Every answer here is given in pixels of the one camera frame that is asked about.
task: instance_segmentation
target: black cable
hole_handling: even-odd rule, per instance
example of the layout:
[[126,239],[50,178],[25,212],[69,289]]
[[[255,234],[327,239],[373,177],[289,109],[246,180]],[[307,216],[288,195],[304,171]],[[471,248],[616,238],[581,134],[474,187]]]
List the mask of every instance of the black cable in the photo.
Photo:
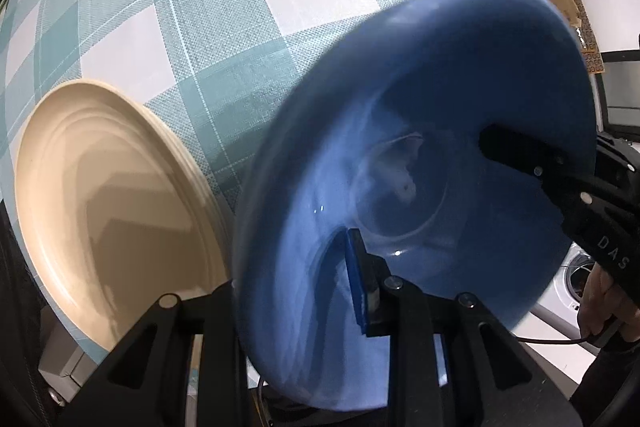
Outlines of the black cable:
[[584,342],[588,342],[589,339],[563,339],[563,340],[553,340],[553,339],[525,339],[523,337],[514,338],[518,342],[526,343],[526,344],[556,344],[558,346],[570,346],[572,344],[581,344]]
[[258,416],[260,417],[260,423],[262,423],[262,425],[264,427],[269,427],[269,420],[267,419],[267,415],[264,412],[264,402],[262,401],[262,387],[263,386],[264,386],[264,378],[260,377],[260,378],[258,378],[258,389],[257,389]]

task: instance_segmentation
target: plate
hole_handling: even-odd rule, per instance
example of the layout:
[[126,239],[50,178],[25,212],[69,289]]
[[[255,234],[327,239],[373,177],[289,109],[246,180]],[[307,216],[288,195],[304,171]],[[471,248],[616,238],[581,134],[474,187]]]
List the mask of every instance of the plate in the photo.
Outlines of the plate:
[[234,236],[238,330],[271,386],[321,409],[386,404],[388,338],[356,323],[349,227],[427,293],[473,292],[507,327],[533,306],[571,241],[537,179],[482,156],[491,123],[593,172],[590,82],[546,0],[409,0],[305,75],[254,158]]
[[163,293],[228,280],[222,224],[157,117],[100,82],[53,89],[26,124],[17,213],[36,272],[62,312],[111,349]]

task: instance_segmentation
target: washing machine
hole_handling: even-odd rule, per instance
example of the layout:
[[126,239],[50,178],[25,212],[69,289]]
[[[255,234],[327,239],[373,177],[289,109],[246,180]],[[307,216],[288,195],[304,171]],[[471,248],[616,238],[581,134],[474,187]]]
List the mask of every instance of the washing machine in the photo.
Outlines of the washing machine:
[[[560,269],[531,312],[566,337],[579,339],[578,309],[594,264],[582,248],[572,243]],[[593,346],[583,347],[591,351]]]

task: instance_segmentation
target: beige plate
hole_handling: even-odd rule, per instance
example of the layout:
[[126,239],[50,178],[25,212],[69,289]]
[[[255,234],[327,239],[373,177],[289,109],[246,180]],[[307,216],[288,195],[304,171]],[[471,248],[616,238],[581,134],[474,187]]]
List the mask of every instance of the beige plate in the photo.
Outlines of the beige plate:
[[163,293],[203,295],[228,279],[226,230],[193,165],[158,118],[100,82],[62,84],[30,116],[15,168],[20,229],[45,288],[105,349]]

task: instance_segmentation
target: table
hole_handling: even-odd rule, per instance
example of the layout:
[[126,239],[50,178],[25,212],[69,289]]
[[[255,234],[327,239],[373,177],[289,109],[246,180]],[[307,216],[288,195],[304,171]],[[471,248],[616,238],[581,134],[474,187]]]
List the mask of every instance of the table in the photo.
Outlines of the table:
[[300,76],[344,32],[400,1],[9,0],[0,14],[1,196],[36,283],[92,359],[105,350],[52,300],[17,223],[17,148],[43,94],[85,77],[144,103],[233,211],[260,138]]

